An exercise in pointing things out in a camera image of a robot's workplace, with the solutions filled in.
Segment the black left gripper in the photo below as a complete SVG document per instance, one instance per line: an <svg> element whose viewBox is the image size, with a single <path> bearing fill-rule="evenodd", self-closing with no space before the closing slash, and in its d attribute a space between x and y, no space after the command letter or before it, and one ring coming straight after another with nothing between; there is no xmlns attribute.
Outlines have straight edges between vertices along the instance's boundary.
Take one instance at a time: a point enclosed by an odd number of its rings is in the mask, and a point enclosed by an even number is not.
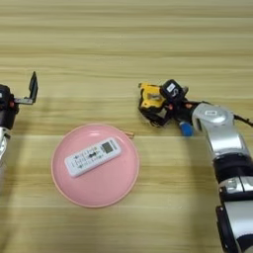
<svg viewBox="0 0 253 253"><path fill-rule="evenodd" d="M16 115L19 113L20 105L32 105L37 98L39 85L37 74L33 72L30 81L30 98L14 98L11 96L8 100L0 100L0 127L12 129Z"/></svg>

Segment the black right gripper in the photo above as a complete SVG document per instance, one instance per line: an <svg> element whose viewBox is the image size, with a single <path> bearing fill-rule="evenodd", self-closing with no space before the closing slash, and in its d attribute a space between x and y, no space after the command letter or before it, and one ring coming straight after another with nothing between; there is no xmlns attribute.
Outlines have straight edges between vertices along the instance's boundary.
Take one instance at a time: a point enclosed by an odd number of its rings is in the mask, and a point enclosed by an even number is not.
<svg viewBox="0 0 253 253"><path fill-rule="evenodd" d="M162 108L165 110L163 116L160 115L161 111L155 108L142 109L141 113L149 120L154 127L163 127L170 120L177 122L192 122L192 114L199 102L189 101L183 99L179 102L165 100Z"/></svg>

